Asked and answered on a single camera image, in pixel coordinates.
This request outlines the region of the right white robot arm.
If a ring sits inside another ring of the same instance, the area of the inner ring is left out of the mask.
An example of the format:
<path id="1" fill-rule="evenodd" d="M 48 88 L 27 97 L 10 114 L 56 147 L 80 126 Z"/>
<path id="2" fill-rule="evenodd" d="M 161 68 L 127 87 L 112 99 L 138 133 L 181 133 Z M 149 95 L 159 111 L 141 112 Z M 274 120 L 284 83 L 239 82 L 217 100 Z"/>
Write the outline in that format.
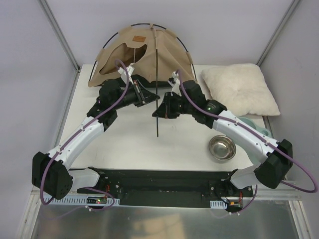
<path id="1" fill-rule="evenodd" d="M 270 138 L 244 123 L 216 100 L 205 98 L 201 87 L 194 81 L 186 81 L 180 87 L 181 94 L 166 92 L 162 103 L 153 117 L 175 119 L 180 114 L 192 115 L 200 124 L 229 137 L 245 150 L 252 166 L 236 169 L 224 184 L 225 193 L 238 195 L 243 188 L 262 184 L 275 189 L 284 179 L 293 163 L 287 157 L 293 156 L 292 144 Z"/>

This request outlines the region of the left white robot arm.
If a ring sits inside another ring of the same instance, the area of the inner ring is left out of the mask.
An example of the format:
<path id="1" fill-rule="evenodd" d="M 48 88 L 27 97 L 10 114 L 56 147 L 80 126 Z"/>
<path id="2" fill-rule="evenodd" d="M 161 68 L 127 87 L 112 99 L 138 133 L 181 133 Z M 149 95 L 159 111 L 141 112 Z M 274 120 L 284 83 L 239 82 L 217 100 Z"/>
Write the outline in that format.
<path id="1" fill-rule="evenodd" d="M 95 104 L 72 135 L 49 152 L 38 152 L 33 157 L 32 184 L 40 189 L 41 196 L 48 194 L 57 200 L 86 187 L 95 194 L 102 193 L 106 188 L 105 173 L 94 167 L 71 170 L 73 162 L 111 126 L 118 109 L 141 107 L 158 99 L 159 95 L 147 90 L 139 80 L 129 82 L 124 89 L 117 79 L 103 82 Z"/>

